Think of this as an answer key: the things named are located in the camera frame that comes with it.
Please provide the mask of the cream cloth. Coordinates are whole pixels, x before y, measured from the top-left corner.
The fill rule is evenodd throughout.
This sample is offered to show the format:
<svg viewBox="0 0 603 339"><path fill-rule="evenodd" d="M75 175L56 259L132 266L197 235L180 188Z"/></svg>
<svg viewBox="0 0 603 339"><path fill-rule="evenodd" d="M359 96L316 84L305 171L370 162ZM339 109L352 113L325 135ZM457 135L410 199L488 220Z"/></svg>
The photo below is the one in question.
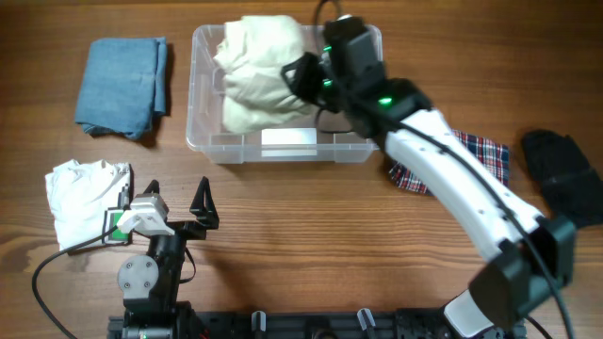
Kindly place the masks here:
<svg viewBox="0 0 603 339"><path fill-rule="evenodd" d="M295 96L281 70L304 54L302 27L286 15L248 15L224 25L214 56L224 71L222 124L249 134L311 114L315 107Z"/></svg>

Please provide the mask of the blue denim jeans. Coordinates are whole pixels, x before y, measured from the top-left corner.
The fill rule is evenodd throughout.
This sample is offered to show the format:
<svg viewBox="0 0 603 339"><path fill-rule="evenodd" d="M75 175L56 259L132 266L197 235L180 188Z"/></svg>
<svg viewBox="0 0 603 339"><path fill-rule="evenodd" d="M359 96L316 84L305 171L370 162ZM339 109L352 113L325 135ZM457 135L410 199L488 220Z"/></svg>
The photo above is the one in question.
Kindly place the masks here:
<svg viewBox="0 0 603 339"><path fill-rule="evenodd" d="M137 140L167 113L168 46L160 38L106 38L90 45L74 122L90 136Z"/></svg>

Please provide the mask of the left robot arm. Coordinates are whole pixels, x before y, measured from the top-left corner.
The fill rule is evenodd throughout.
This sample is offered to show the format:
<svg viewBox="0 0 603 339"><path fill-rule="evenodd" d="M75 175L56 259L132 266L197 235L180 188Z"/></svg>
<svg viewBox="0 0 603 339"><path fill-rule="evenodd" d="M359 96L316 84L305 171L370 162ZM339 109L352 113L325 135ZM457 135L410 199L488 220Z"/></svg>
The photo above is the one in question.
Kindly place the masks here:
<svg viewBox="0 0 603 339"><path fill-rule="evenodd" d="M153 180L129 204L117 222L123 233L136 232L149 238L145 254L128 258L118 272L123 293L122 317L111 317L109 338L207 338L209 329L188 301L177 299L189 240L204 240L206 232L219 228L220 218L213 202L209 180L204 177L189 207L189 221L169 221L169 208Z"/></svg>

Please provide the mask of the black garment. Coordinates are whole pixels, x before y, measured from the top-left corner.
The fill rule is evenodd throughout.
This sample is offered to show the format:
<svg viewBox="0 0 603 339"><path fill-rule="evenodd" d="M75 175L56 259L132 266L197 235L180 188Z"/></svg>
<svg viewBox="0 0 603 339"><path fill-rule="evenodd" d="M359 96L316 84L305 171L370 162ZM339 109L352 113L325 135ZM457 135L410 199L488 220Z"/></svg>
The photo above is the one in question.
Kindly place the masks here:
<svg viewBox="0 0 603 339"><path fill-rule="evenodd" d="M580 229L602 223L602 180L570 136L538 129L521 138L531 178L550 210Z"/></svg>

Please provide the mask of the white t-shirt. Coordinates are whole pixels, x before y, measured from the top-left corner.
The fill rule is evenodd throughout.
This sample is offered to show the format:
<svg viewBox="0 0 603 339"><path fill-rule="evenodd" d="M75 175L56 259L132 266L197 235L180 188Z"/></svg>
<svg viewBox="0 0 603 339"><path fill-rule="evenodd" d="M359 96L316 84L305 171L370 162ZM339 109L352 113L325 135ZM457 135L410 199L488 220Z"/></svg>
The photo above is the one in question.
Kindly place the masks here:
<svg viewBox="0 0 603 339"><path fill-rule="evenodd" d="M45 175L46 195L62 250L90 240L117 221L131 198L131 166L74 159Z"/></svg>

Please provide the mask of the plaid shirt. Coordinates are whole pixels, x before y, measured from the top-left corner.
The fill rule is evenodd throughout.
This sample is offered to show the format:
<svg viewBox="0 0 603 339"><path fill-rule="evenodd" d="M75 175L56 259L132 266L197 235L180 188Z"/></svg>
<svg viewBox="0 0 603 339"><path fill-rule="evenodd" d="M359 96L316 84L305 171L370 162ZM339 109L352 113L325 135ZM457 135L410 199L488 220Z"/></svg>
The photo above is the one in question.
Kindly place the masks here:
<svg viewBox="0 0 603 339"><path fill-rule="evenodd" d="M509 147L496 143L487 137L478 137L459 130L452 130L454 136L472 153L486 169L504 186L509 185ZM388 171L396 187L410 192L431 195L427 186L401 163L393 162Z"/></svg>

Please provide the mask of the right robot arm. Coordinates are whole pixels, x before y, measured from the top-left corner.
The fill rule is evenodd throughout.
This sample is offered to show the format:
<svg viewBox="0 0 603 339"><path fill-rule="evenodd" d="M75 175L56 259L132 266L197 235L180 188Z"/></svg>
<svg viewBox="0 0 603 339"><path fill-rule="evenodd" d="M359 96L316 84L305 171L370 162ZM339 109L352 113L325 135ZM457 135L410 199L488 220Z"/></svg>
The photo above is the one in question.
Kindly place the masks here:
<svg viewBox="0 0 603 339"><path fill-rule="evenodd" d="M388 77L361 18L341 17L315 35L324 44L284 65L286 85L307 103L343 113L354 133L416 175L484 260L465 291L444 306L449 333L474 338L509 330L547 299L558 299L573 278L575 225L548 219L513 194L412 81Z"/></svg>

